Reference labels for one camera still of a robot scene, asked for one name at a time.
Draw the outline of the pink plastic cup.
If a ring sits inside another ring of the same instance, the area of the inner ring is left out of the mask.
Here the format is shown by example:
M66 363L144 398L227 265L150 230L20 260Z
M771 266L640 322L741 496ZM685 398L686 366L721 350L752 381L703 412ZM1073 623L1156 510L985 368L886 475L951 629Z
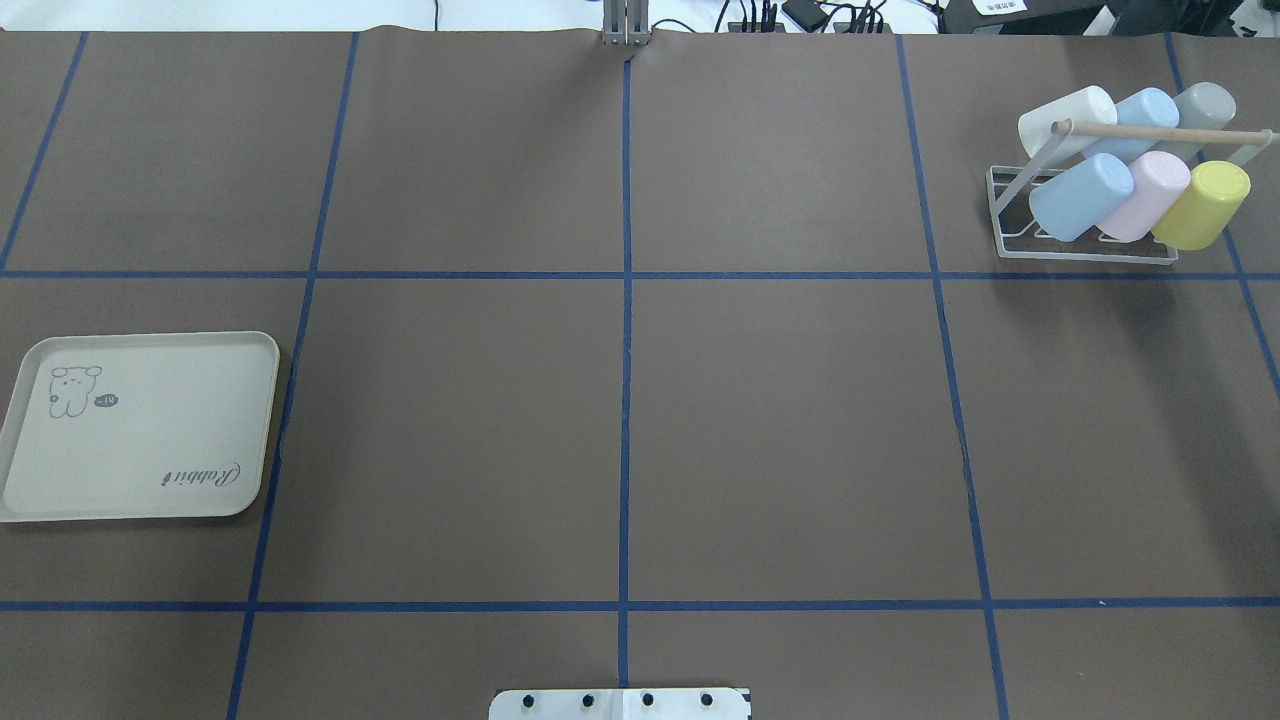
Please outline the pink plastic cup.
M1187 163L1165 151L1148 151L1128 169L1133 192L1096 227L1114 242L1132 243L1147 236L1190 183Z

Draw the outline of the light blue plastic cup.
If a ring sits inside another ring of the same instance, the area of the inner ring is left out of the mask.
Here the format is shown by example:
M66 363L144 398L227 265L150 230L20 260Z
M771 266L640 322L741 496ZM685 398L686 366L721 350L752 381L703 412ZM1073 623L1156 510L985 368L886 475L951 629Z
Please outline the light blue plastic cup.
M1143 88L1119 101L1116 111L1119 126L1176 128L1180 120L1180 111L1172 96L1156 87ZM1155 138L1098 138L1082 150L1082 156L1110 154L1130 164L1156 143Z

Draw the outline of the yellow plastic cup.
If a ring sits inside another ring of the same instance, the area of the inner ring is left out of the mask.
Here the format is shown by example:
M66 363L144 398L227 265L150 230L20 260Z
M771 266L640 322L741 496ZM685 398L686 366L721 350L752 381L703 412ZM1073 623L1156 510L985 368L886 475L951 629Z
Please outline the yellow plastic cup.
M1251 190L1251 177L1238 164L1201 163L1190 172L1185 191L1155 223L1151 234L1178 251L1207 249L1235 217Z

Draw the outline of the grey plastic cup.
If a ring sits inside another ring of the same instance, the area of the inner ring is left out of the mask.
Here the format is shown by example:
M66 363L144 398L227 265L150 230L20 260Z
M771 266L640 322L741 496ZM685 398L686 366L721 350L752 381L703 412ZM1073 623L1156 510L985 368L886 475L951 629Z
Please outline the grey plastic cup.
M1179 129L1224 129L1236 114L1234 96L1221 85L1198 82L1174 99Z

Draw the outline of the cream plastic tray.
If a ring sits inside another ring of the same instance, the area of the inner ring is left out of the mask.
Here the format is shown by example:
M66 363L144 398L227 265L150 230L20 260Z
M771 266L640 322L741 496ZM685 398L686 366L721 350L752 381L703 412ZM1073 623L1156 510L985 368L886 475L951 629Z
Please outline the cream plastic tray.
M3 423L3 520L244 511L262 482L280 357L260 331L40 341Z

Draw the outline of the aluminium frame post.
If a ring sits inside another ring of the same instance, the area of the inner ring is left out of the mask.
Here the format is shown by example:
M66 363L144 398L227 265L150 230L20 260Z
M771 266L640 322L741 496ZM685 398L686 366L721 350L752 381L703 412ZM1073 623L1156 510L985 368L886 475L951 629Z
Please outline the aluminium frame post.
M648 0L602 1L602 41L605 46L641 47L652 40Z

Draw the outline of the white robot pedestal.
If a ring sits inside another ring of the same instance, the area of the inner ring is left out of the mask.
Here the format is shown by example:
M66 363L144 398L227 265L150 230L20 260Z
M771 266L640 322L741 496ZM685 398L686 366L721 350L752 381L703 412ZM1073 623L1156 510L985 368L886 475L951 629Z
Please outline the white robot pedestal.
M732 687L511 689L489 719L751 719L750 691Z

